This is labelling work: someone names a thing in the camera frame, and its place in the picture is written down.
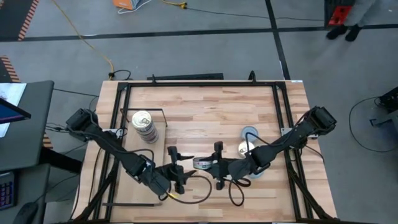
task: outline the monitor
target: monitor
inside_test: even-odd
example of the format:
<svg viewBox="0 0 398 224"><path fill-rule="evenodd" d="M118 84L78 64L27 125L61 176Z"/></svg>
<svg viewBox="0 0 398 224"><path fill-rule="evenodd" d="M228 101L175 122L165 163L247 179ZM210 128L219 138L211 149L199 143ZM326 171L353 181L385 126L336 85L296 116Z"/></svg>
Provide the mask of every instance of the monitor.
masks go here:
<svg viewBox="0 0 398 224"><path fill-rule="evenodd" d="M0 98L0 124L30 119L30 114Z"/></svg>

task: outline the wooden table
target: wooden table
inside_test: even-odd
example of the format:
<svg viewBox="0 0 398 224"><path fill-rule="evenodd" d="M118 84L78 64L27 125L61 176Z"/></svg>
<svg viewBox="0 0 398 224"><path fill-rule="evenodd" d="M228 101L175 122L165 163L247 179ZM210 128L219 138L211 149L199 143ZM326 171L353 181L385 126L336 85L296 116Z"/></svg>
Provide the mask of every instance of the wooden table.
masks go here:
<svg viewBox="0 0 398 224"><path fill-rule="evenodd" d="M118 83L115 81L103 83L96 107L99 125L102 128L109 128L117 85ZM296 122L304 112L310 109L307 96L302 82L286 81L286 85L290 107ZM279 93L281 108L284 112L281 96L281 93ZM238 157L237 147L242 141L240 132L247 125L255 126L260 137L266 141L272 142L280 137L272 89L265 86L134 87L132 88L129 107L163 108L169 124L166 130L166 147L177 146L178 151L183 155L209 156L214 150L214 142L223 141L223 155L225 157ZM286 114L283 115L285 126L287 126ZM309 140L308 145L320 151L317 141ZM95 142L89 143L81 172L80 198L74 217L81 213L89 201L98 149L99 147ZM101 152L95 168L93 192L97 190L103 156L104 152ZM314 152L304 149L302 161L309 191L325 211L335 217L333 199L321 158ZM169 162L170 159L165 153L164 163ZM185 170L193 169L191 160L179 162L179 164L183 165ZM206 172L199 171L198 173L210 177ZM179 195L179 199L195 201L203 198L208 191L208 185L202 181L190 179L185 187L186 193ZM162 206L153 208L114 207L111 221L287 222L295 220L283 153L278 154L276 160L271 163L270 168L265 171L261 178L252 181L252 186L249 188L243 189L246 200L242 207L235 207L231 204L227 187L219 191L215 189L215 180L212 180L212 182L212 195L203 203L183 205L168 199L163 202ZM297 191L301 213L305 217L302 195L299 189ZM118 192L117 184L115 198L124 195L129 195L129 192ZM240 194L235 188L233 189L233 196L235 200L240 200ZM104 215L103 211L104 207L102 207L100 216Z"/></svg>

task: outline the person's foot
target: person's foot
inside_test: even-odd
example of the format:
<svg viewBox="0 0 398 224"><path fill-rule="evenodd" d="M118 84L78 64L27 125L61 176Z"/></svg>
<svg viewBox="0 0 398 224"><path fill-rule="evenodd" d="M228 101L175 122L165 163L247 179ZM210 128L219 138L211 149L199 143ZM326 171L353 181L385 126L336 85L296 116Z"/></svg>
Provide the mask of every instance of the person's foot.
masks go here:
<svg viewBox="0 0 398 224"><path fill-rule="evenodd" d="M338 27L335 27L334 29L332 29L331 31L329 31L329 33L326 35L326 37L329 40L334 40L336 39L339 35L341 34L345 34L347 32L348 27L344 26L344 25L340 25Z"/></svg>
<svg viewBox="0 0 398 224"><path fill-rule="evenodd" d="M361 31L361 29L362 29L362 27L359 27L357 24L355 24L355 26L353 26L351 31L347 34L346 40L348 42L354 41L356 39L356 37L358 36L359 32Z"/></svg>

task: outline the concrete floor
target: concrete floor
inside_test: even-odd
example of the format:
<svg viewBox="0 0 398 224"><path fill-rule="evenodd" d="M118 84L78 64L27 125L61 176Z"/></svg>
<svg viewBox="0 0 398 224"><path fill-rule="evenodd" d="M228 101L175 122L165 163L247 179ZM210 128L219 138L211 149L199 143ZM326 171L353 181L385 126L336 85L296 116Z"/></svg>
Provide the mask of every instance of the concrete floor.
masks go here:
<svg viewBox="0 0 398 224"><path fill-rule="evenodd" d="M82 34L118 34L178 30L270 28L268 19L234 17L183 11L152 1L135 13L117 14L111 1L59 1ZM189 0L190 7L235 14L268 16L263 0ZM323 19L323 1L272 1L276 17ZM398 21L398 3L386 1L372 24ZM277 20L279 27L322 26L322 21ZM41 1L27 37L75 35L50 1ZM396 223L398 220L398 151L370 152L349 134L348 113L363 98L381 95L398 84L397 29L363 30L348 43L343 37L330 41L326 31L280 33L290 76L303 80L312 106L326 106L338 120L335 131L320 138L326 172L338 216L343 220ZM254 70L258 79L281 80L279 58L272 33L191 35L90 40L114 63L128 69L132 78L155 74L187 75L223 72L225 79L247 79ZM57 88L98 94L107 79L108 64L79 40L0 43L23 82L53 80ZM78 108L87 108L92 97L54 92L48 121L63 124ZM354 112L353 129L360 141L383 150L397 145L381 135L386 128L370 127L368 119L382 113L367 102ZM66 134L49 133L56 151L67 151L79 142ZM73 157L82 158L84 150ZM53 169L50 184L67 177ZM48 201L67 194L77 178L47 195ZM65 199L72 199L74 193ZM45 223L65 221L72 201L51 202Z"/></svg>

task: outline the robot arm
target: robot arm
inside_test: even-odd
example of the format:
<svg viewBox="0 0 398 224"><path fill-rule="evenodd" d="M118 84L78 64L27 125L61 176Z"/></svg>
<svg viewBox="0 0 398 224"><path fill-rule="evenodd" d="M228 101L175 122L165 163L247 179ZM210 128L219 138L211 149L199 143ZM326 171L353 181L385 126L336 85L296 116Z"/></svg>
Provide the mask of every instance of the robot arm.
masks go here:
<svg viewBox="0 0 398 224"><path fill-rule="evenodd" d="M222 142L216 142L215 153L210 157L198 158L199 161L217 161L210 168L204 169L214 178L222 180L231 175L232 180L240 180L248 174L259 174L267 169L276 155L286 149L301 148L307 143L307 138L312 134L325 135L335 128L336 120L324 108L314 107L302 117L302 122L297 123L292 130L265 146L255 147L247 152L245 159L222 158L220 147Z"/></svg>
<svg viewBox="0 0 398 224"><path fill-rule="evenodd" d="M90 110L79 109L68 119L67 130L78 138L96 141L100 148L120 161L127 174L138 183L148 186L158 196L166 193L166 190L170 187L170 181L175 181L176 192L183 194L182 185L193 174L193 172L184 174L183 167L177 165L178 160L191 159L192 157L181 156L176 147L168 148L172 163L160 167L156 167L154 161L144 155L125 150L114 133L111 131L104 132L98 126L98 117Z"/></svg>

